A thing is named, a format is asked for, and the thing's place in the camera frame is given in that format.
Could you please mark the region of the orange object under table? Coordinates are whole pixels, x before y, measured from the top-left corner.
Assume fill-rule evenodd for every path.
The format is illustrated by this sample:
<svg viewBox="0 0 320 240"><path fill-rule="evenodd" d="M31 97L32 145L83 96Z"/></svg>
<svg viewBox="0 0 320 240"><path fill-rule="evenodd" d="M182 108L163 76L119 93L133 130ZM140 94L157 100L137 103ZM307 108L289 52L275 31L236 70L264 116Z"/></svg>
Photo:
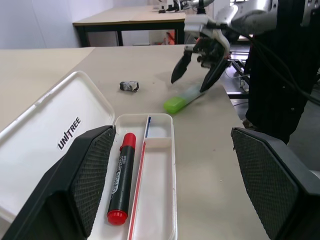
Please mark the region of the orange object under table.
<svg viewBox="0 0 320 240"><path fill-rule="evenodd" d="M165 33L164 44L165 45L175 45L175 31L169 30Z"/></svg>

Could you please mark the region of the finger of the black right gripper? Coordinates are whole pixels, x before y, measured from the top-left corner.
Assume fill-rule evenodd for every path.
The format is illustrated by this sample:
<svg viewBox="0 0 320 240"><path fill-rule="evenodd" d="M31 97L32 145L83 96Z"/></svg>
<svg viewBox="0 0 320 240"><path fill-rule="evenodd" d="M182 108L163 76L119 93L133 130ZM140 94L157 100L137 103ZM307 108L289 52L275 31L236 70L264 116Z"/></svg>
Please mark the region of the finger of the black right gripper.
<svg viewBox="0 0 320 240"><path fill-rule="evenodd" d="M228 60L223 58L215 67L212 67L205 76L199 92L203 93L209 90L220 79L228 64Z"/></svg>
<svg viewBox="0 0 320 240"><path fill-rule="evenodd" d="M178 63L174 67L173 72L171 74L170 81L172 84L175 83L177 80L179 80L184 75L189 63L192 60L192 54L193 54L193 47L186 46L183 51L183 56L178 61Z"/></svg>

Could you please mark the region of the wooden table with black frame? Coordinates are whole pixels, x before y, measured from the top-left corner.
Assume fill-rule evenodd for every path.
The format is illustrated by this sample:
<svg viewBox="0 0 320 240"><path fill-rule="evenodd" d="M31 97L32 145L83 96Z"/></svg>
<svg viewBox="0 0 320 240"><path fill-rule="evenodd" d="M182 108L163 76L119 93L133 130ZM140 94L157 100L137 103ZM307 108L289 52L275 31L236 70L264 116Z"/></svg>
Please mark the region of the wooden table with black frame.
<svg viewBox="0 0 320 240"><path fill-rule="evenodd" d="M174 43L185 42L183 12L158 13L152 6L111 8L72 23L82 48L90 47L88 33L115 32L119 46L123 46L122 32L174 30Z"/></svg>

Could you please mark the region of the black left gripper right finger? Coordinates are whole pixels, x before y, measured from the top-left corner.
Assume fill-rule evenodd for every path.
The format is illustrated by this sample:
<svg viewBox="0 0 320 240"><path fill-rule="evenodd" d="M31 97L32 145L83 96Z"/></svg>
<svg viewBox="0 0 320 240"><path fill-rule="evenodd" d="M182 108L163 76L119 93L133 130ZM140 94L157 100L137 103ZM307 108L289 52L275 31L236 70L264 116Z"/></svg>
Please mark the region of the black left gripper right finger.
<svg viewBox="0 0 320 240"><path fill-rule="evenodd" d="M281 140L231 130L246 193L270 240L320 240L320 175Z"/></svg>

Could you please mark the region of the green capped marker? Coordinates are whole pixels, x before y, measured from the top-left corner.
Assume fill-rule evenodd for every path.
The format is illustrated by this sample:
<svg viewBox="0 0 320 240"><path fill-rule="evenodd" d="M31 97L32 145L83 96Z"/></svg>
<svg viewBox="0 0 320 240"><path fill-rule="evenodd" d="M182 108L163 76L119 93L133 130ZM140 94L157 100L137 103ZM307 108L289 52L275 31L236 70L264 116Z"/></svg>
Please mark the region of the green capped marker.
<svg viewBox="0 0 320 240"><path fill-rule="evenodd" d="M197 84L193 85L184 92L171 97L168 99L164 104L164 110L169 114L176 114L188 104L199 98L200 96L204 95L206 92L200 92L202 85Z"/></svg>

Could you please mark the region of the white Unitree pencil case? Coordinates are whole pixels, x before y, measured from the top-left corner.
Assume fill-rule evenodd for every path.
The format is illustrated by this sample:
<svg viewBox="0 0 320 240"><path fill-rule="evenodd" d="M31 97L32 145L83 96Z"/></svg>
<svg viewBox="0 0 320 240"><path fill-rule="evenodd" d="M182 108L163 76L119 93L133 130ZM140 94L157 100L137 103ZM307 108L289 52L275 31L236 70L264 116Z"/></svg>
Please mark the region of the white Unitree pencil case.
<svg viewBox="0 0 320 240"><path fill-rule="evenodd" d="M73 72L0 131L0 239L44 174L74 139L114 126L105 184L87 240L177 240L174 125L171 116L123 114L89 76ZM107 213L124 136L136 137L128 217L111 225Z"/></svg>

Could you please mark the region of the crumpled grey black wad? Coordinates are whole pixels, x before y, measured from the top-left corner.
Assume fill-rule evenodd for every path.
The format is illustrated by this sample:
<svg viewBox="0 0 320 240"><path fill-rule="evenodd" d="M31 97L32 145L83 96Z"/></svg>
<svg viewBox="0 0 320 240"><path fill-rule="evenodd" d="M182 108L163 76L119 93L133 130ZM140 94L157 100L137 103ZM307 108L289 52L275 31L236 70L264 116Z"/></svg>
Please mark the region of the crumpled grey black wad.
<svg viewBox="0 0 320 240"><path fill-rule="evenodd" d="M137 92L140 89L138 81L121 81L119 89L124 92Z"/></svg>

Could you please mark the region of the black robot body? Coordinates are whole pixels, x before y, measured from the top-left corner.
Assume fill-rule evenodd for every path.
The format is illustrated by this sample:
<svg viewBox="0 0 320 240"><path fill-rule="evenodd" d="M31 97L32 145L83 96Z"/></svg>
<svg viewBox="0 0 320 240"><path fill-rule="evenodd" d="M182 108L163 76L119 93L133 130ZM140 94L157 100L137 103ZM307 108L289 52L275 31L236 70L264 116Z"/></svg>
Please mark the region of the black robot body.
<svg viewBox="0 0 320 240"><path fill-rule="evenodd" d="M311 93L320 67L320 16L308 27L287 26L255 36L289 68L299 87ZM246 119L257 131L288 143L307 99L274 75L250 50L250 85Z"/></svg>

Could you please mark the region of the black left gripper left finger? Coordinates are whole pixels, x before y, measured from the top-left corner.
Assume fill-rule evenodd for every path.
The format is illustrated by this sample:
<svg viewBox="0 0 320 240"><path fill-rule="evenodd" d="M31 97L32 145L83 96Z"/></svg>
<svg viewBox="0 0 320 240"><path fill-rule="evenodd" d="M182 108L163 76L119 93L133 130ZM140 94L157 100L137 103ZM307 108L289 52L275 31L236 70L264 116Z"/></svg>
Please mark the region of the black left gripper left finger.
<svg viewBox="0 0 320 240"><path fill-rule="evenodd" d="M76 137L41 178L1 240L87 240L105 186L116 130Z"/></svg>

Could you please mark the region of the red marker with black body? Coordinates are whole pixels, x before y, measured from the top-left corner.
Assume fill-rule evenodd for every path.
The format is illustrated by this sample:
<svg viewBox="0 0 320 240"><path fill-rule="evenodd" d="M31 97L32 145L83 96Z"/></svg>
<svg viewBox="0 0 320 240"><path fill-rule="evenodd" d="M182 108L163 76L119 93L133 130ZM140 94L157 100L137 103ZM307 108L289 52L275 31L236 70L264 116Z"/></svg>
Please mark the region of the red marker with black body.
<svg viewBox="0 0 320 240"><path fill-rule="evenodd" d="M128 218L135 149L136 136L129 132L125 134L119 149L120 155L107 212L107 220L114 226L123 225Z"/></svg>

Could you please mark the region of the black metal floor frame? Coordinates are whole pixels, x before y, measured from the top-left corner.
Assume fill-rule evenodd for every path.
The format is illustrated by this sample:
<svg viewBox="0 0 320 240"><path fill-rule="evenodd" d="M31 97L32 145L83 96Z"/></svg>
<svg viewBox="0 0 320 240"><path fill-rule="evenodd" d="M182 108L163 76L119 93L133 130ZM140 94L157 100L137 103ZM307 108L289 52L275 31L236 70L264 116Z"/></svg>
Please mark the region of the black metal floor frame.
<svg viewBox="0 0 320 240"><path fill-rule="evenodd" d="M246 51L231 51L228 59L228 67L224 70L225 77L230 81L226 90L231 100L247 100L249 98L250 74L245 73Z"/></svg>

